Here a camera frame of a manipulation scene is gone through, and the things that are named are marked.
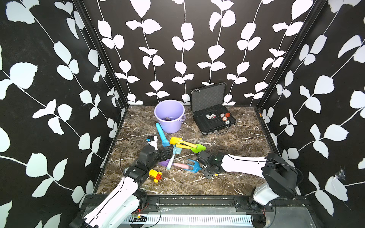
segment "purple bucket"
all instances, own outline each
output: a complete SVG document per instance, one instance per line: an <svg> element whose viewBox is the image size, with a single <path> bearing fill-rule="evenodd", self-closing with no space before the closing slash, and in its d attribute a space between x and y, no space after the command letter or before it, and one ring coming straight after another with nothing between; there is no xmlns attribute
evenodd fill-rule
<svg viewBox="0 0 365 228"><path fill-rule="evenodd" d="M155 117L166 133L175 133L181 128L181 122L185 120L185 108L176 100L165 100L155 107Z"/></svg>

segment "yellow lego duck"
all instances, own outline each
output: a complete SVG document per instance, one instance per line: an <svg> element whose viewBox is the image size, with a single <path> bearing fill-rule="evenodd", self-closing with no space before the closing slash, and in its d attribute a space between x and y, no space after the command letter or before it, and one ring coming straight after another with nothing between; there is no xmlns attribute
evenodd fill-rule
<svg viewBox="0 0 365 228"><path fill-rule="evenodd" d="M150 177L152 177L154 179L153 182L155 182L155 183L158 183L158 181L162 179L161 175L162 175L162 172L157 172L154 169L150 170Z"/></svg>

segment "wall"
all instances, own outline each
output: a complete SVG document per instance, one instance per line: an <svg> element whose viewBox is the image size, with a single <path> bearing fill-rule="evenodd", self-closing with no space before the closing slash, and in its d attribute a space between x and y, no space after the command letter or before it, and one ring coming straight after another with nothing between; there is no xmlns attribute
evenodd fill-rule
<svg viewBox="0 0 365 228"><path fill-rule="evenodd" d="M0 17L0 228L68 227L123 106L71 2L1 1Z"/></svg>
<svg viewBox="0 0 365 228"><path fill-rule="evenodd" d="M365 1L328 1L261 108L325 227L364 223Z"/></svg>
<svg viewBox="0 0 365 228"><path fill-rule="evenodd" d="M256 105L313 1L84 4L129 104L189 105L191 89L224 81L225 105Z"/></svg>

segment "marble floor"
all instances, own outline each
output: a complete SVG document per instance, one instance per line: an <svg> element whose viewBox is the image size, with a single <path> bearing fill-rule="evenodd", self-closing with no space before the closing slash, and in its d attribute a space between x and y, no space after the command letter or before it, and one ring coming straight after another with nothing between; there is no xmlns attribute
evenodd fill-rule
<svg viewBox="0 0 365 228"><path fill-rule="evenodd" d="M270 147L257 119L256 113L250 107L227 107L237 119L237 124L231 126L227 133L221 135L201 134L195 124L190 107L185 106L185 123L180 131L166 134L181 137L191 143L200 143L207 148L207 152L229 151L232 155L259 157L266 156ZM121 165L129 167L136 159L140 149L145 145L141 140L147 136L157 135L157 119L154 116L154 106L130 106L117 141L112 150L104 175L97 190L98 194L108 194L117 186L122 178L119 159L122 154ZM158 137L158 148L162 147ZM196 154L191 150L183 149L175 156L175 162L187 163L188 159L196 160ZM147 194L188 194L188 195L249 195L254 187L261 185L264 179L251 174L220 173L208 180L202 172L192 173L179 167L172 166L171 170L157 165L155 170L162 172L163 179L154 183L152 178L141 186Z"/></svg>

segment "cable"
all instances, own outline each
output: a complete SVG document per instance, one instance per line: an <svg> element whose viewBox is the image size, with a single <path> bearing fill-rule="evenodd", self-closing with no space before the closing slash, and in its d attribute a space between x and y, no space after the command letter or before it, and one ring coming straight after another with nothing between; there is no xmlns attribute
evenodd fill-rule
<svg viewBox="0 0 365 228"><path fill-rule="evenodd" d="M274 223L275 216L276 216L276 203L275 203L275 200L274 200L274 204L275 204L275 213L274 213L274 218L273 218L273 220L272 220L271 224L270 224L268 227L266 227L266 228L271 227L271 225Z"/></svg>
<svg viewBox="0 0 365 228"><path fill-rule="evenodd" d="M238 160L238 161L245 161L245 162L265 162L265 163L271 163L271 164L278 164L278 165L282 165L282 166L290 166L290 167L293 167L293 168L295 168L296 170L298 170L298 172L300 173L300 175L301 175L301 179L300 179L300 181L297 183L297 185L298 184L300 184L302 181L303 181L303 179L304 179L304 175L303 175L303 173L297 168L297 167L294 167L294 166L291 166L291 165L287 165L287 164L281 164L281 163L277 163L277 162L268 162L268 161L252 161L252 160L243 160L243 159L237 159L237 158L233 158L233 157L231 157L229 154L227 154L228 155L228 157L230 157L230 158L232 158L232 159L234 159L234 160Z"/></svg>

